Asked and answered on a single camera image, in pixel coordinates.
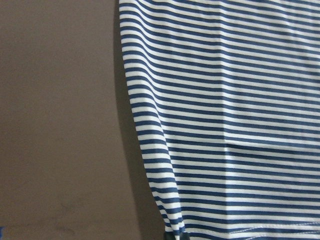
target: striped shirt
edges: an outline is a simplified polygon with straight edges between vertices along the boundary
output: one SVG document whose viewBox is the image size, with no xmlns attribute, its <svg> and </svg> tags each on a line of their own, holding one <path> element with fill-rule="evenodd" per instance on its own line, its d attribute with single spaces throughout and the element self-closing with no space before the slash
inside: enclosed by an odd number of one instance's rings
<svg viewBox="0 0 320 240">
<path fill-rule="evenodd" d="M 320 239 L 320 1 L 120 0 L 152 194 L 175 239 Z"/>
</svg>

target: brown surface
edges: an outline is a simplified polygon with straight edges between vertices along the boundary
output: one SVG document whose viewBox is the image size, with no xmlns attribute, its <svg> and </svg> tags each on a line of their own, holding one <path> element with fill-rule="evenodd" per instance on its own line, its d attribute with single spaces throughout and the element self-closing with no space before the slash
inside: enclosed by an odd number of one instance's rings
<svg viewBox="0 0 320 240">
<path fill-rule="evenodd" d="M 117 0 L 0 3 L 3 240 L 156 240 Z"/>
</svg>

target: fabric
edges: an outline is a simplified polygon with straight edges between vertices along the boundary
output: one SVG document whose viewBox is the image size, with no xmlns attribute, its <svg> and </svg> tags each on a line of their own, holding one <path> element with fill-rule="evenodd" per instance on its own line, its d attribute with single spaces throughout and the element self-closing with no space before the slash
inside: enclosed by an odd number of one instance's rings
<svg viewBox="0 0 320 240">
<path fill-rule="evenodd" d="M 119 10 L 165 231 L 320 239 L 320 1 L 120 0 Z"/>
</svg>

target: navy and white stripes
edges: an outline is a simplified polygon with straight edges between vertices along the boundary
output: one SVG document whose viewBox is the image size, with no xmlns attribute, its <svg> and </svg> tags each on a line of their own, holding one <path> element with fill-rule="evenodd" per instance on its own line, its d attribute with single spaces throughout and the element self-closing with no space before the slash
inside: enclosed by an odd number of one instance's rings
<svg viewBox="0 0 320 240">
<path fill-rule="evenodd" d="M 320 239 L 320 1 L 120 0 L 120 29 L 165 230 Z"/>
</svg>

